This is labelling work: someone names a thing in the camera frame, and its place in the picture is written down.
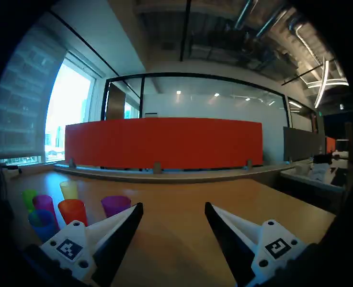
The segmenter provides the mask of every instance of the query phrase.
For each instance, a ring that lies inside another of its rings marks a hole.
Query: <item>orange cup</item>
[[[87,226],[86,208],[82,200],[65,199],[58,204],[58,208],[66,224],[78,220]]]

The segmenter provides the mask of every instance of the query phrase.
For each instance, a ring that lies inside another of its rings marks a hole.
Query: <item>yellow cup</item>
[[[76,181],[64,181],[59,185],[65,199],[78,199],[78,187]]]

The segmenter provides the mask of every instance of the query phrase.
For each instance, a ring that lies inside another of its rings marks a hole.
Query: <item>ledge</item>
[[[280,164],[274,166],[254,167],[251,170],[232,169],[217,171],[194,171],[194,172],[164,172],[153,174],[139,171],[108,170],[93,167],[71,168],[68,165],[56,164],[54,170],[62,173],[72,174],[80,177],[97,178],[103,180],[126,181],[136,183],[201,183],[248,178],[261,173],[283,171],[294,168],[297,163],[309,163],[303,160],[292,164]]]

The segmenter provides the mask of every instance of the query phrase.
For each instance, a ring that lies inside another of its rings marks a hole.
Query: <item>sky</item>
[[[46,132],[83,121],[82,103],[87,101],[90,84],[90,80],[62,64],[51,92]]]

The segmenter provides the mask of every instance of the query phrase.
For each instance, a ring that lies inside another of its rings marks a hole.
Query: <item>wooden table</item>
[[[27,222],[21,192],[35,188],[63,200],[59,183],[78,181],[89,224],[105,218],[100,200],[126,195],[143,202],[144,215],[115,276],[113,286],[235,286],[235,280],[204,214],[205,202],[261,224],[275,219],[306,243],[318,242],[334,215],[257,183],[239,179],[199,184],[137,184],[68,176],[54,171],[11,180],[13,231],[21,248],[40,244]]]

